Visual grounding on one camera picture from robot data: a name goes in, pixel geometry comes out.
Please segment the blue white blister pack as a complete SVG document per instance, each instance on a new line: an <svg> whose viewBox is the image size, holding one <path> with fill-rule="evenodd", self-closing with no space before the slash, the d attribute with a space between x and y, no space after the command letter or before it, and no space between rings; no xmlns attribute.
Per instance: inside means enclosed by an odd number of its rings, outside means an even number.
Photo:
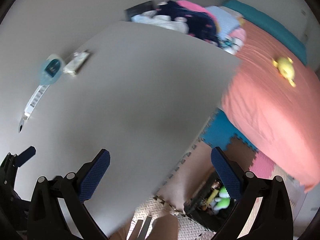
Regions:
<svg viewBox="0 0 320 240"><path fill-rule="evenodd" d="M42 64L39 72L40 85L47 86L54 84L63 73L64 60L59 55L51 54Z"/></svg>

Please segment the navy patterned clothing pile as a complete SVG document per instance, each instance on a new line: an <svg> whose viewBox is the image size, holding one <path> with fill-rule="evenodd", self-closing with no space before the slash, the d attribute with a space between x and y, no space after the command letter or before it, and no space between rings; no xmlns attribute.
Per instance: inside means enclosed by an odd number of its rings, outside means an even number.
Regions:
<svg viewBox="0 0 320 240"><path fill-rule="evenodd" d="M190 36L199 38L220 47L217 36L217 25L206 12L196 12L178 5L174 1L167 1L157 5L157 15L169 16L172 21L183 20L187 24Z"/></svg>

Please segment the white printed paper strip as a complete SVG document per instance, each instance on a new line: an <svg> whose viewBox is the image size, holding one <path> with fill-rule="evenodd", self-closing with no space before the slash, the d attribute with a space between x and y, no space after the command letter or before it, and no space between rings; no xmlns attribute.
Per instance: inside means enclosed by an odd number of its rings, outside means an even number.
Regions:
<svg viewBox="0 0 320 240"><path fill-rule="evenodd" d="M43 97L44 93L47 91L47 89L50 87L50 85L39 85L35 92L30 97L29 101L27 102L22 117L20 119L19 125L18 125L18 133L21 133L24 124L26 121L29 120L30 116L32 115L35 107Z"/></svg>

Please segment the green white plush toy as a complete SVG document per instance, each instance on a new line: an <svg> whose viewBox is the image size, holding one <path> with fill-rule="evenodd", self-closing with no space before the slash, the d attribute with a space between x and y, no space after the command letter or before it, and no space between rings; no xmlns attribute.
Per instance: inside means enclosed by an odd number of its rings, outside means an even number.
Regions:
<svg viewBox="0 0 320 240"><path fill-rule="evenodd" d="M214 199L215 204L214 204L213 210L220 211L222 209L226 209L227 207L229 207L230 201L231 201L231 198L226 188L224 186L221 187L219 191L219 195Z"/></svg>

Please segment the white tissue packet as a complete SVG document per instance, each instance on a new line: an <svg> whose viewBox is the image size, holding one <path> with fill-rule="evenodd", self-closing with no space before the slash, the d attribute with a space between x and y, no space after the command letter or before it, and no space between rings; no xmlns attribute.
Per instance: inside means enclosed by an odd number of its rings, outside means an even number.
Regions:
<svg viewBox="0 0 320 240"><path fill-rule="evenodd" d="M74 52L72 59L64 66L63 73L76 76L90 55L90 52L86 50Z"/></svg>

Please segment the white pink plush toy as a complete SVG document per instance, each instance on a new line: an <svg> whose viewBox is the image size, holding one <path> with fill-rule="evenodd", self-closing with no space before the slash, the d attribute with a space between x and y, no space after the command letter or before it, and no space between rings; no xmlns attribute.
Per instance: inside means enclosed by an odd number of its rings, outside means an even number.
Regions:
<svg viewBox="0 0 320 240"><path fill-rule="evenodd" d="M246 31L243 28L234 29L220 42L221 49L232 55L236 55L244 46L246 36Z"/></svg>

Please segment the pink bed cover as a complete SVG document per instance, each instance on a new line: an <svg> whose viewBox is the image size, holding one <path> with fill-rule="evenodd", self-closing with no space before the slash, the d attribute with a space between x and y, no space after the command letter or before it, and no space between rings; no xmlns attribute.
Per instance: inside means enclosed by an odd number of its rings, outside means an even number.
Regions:
<svg viewBox="0 0 320 240"><path fill-rule="evenodd" d="M281 42L245 22L242 63L222 98L228 120L266 156L304 186L319 184L319 79ZM292 87L272 60L289 57Z"/></svg>

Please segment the light blue folded blanket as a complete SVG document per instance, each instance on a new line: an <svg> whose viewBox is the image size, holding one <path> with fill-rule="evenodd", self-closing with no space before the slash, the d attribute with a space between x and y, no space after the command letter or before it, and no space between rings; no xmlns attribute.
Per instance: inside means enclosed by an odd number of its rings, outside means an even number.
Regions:
<svg viewBox="0 0 320 240"><path fill-rule="evenodd" d="M224 40L233 30L241 26L243 15L239 12L224 6L205 7L213 16L216 17L220 27L217 36Z"/></svg>

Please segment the black trash bag bin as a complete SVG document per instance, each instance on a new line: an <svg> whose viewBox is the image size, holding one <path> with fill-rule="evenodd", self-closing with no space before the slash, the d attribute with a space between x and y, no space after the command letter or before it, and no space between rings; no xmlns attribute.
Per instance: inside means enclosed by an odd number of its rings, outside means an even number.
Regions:
<svg viewBox="0 0 320 240"><path fill-rule="evenodd" d="M217 172L213 171L193 196L184 203L185 215L212 232L219 231L236 205L236 200L231 198L229 207L220 211L213 210L214 199L223 186Z"/></svg>

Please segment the teal pillow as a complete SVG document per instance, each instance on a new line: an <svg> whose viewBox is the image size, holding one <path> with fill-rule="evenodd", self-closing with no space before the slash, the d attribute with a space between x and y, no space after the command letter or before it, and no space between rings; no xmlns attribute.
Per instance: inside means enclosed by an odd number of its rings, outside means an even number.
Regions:
<svg viewBox="0 0 320 240"><path fill-rule="evenodd" d="M307 53L304 44L286 29L280 22L263 13L254 7L237 0L227 0L223 2L222 6L232 9L242 14L243 18L260 29L263 29L279 42L281 42L287 49L289 49L305 66L307 65Z"/></svg>

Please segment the yellow plush duck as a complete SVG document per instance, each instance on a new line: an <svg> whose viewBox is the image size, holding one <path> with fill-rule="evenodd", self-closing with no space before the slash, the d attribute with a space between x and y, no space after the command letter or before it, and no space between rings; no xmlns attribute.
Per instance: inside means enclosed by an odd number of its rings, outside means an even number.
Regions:
<svg viewBox="0 0 320 240"><path fill-rule="evenodd" d="M272 60L272 64L277 68L280 75L285 78L292 87L296 87L294 82L295 69L293 67L293 61L289 57L279 57L277 60Z"/></svg>

